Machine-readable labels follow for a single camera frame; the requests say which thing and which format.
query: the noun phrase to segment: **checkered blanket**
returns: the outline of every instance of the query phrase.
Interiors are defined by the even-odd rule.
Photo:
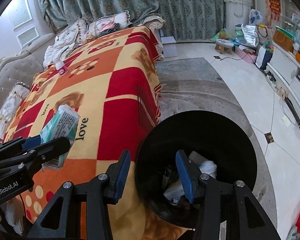
[[[33,191],[22,194],[29,220],[36,220],[65,181],[90,181],[127,149],[132,162],[123,197],[117,205],[109,206],[114,239],[176,239],[181,235],[180,228],[145,208],[134,184],[137,150],[160,115],[157,96],[161,87],[153,64],[158,58],[156,44],[144,26],[118,31],[76,49],[64,61],[68,68],[65,75],[60,76],[51,65],[35,76],[5,141],[38,135],[63,104],[81,118],[63,168],[39,171]],[[85,206],[82,218],[85,238]]]

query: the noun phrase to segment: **trash can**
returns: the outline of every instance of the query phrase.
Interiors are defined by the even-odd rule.
[[[173,206],[164,197],[162,180],[170,167],[178,180],[176,152],[189,156],[196,151],[217,165],[216,179],[234,183],[242,180],[253,190],[257,177],[257,159],[245,132],[225,116],[209,111],[186,111],[159,123],[146,137],[136,161],[136,187],[146,205],[167,222],[184,228],[195,228],[198,207]],[[225,214],[221,212],[221,221]]]

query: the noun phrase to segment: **gray rug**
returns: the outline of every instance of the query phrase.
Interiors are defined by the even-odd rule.
[[[204,58],[163,61],[155,67],[162,85],[160,121],[184,111],[206,110],[226,116],[245,131],[258,163],[253,194],[277,227],[274,189],[266,160],[245,113],[219,74]]]

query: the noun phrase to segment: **brown gift bag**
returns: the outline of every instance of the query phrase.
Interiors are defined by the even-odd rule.
[[[285,50],[293,52],[293,40],[283,32],[276,30],[273,36],[273,41]]]

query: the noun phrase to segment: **blue gripper pad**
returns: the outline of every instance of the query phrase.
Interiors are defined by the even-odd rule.
[[[181,158],[181,154],[179,151],[177,151],[176,154],[176,165],[179,173],[179,178],[183,187],[183,191],[185,192],[185,196],[190,203],[193,203],[194,194],[192,189],[192,181],[190,179],[190,175],[188,173],[185,163],[183,162],[183,159]]]
[[[115,194],[114,194],[114,201],[118,203],[119,199],[122,198],[124,186],[126,185],[128,172],[130,168],[130,162],[131,162],[131,156],[130,152],[127,152],[127,155],[125,156],[121,169],[119,171],[118,178],[115,182]]]
[[[41,144],[41,137],[40,135],[30,137],[25,141],[25,143],[22,145],[22,150],[27,152],[28,150],[38,146]]]

